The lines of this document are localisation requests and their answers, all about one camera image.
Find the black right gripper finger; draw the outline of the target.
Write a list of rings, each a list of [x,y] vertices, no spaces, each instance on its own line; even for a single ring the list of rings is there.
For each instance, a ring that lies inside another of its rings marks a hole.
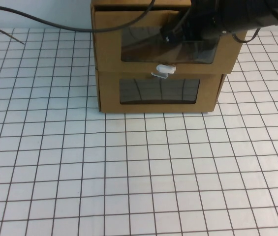
[[[184,19],[177,15],[160,29],[162,39],[167,43],[180,43],[184,40]]]

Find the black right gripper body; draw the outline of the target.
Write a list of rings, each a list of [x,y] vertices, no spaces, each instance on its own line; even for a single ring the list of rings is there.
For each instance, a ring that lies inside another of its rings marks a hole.
[[[222,0],[192,0],[178,24],[180,41],[204,41],[224,35]]]

